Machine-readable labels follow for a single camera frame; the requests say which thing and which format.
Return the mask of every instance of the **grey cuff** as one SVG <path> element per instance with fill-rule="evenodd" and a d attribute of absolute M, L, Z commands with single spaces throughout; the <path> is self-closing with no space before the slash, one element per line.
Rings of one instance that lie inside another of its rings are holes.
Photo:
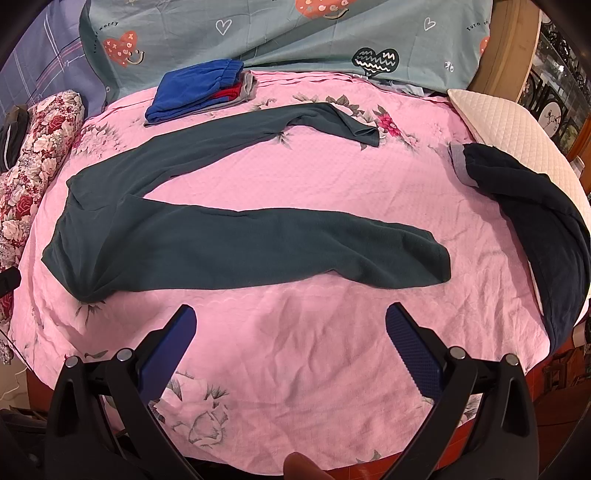
<path fill-rule="evenodd" d="M 476 180 L 468 175 L 466 170 L 466 157 L 464 155 L 464 145 L 461 143 L 450 143 L 449 153 L 452 157 L 453 169 L 456 172 L 458 180 L 469 187 L 478 188 Z"/>

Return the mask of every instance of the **black heart print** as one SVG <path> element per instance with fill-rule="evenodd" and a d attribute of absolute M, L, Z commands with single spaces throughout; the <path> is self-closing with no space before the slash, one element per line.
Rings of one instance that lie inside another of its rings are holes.
<path fill-rule="evenodd" d="M 360 48 L 351 59 L 353 65 L 364 69 L 368 77 L 378 73 L 392 73 L 400 63 L 400 56 L 393 48 L 386 48 L 377 53 L 372 48 Z"/>

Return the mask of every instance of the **dark green pants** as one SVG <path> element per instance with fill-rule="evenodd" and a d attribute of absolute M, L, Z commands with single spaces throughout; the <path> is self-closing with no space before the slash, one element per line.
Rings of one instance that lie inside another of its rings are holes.
<path fill-rule="evenodd" d="M 383 288 L 449 280 L 445 247 L 412 226 L 343 212 L 234 212 L 142 198 L 174 176 L 270 140 L 289 125 L 379 144 L 374 127 L 328 103 L 244 113 L 154 137 L 68 180 L 66 208 L 43 262 L 88 303 L 118 290 L 240 288 L 331 270 Z"/>

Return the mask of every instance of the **black cloth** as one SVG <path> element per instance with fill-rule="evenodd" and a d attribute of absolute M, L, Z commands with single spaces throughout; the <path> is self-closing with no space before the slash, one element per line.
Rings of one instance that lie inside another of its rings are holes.
<path fill-rule="evenodd" d="M 548 175 L 495 147 L 464 145 L 464 155 L 470 178 L 495 198 L 515 228 L 538 285 L 552 353 L 570 337 L 589 291 L 585 222 Z"/>
<path fill-rule="evenodd" d="M 18 160 L 22 142 L 29 125 L 29 112 L 26 106 L 15 105 L 4 118 L 0 127 L 0 172 L 4 173 Z"/>

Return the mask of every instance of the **red heart print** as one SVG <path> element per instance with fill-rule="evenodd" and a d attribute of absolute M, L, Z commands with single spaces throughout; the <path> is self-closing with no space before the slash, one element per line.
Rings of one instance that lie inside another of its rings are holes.
<path fill-rule="evenodd" d="M 119 40 L 107 38 L 103 42 L 103 46 L 111 60 L 116 61 L 122 67 L 127 67 L 129 57 L 134 52 L 137 42 L 137 34 L 130 30 L 125 32 Z"/>
<path fill-rule="evenodd" d="M 295 9 L 308 18 L 316 18 L 326 14 L 334 14 L 337 10 L 347 8 L 356 0 L 295 0 Z"/>

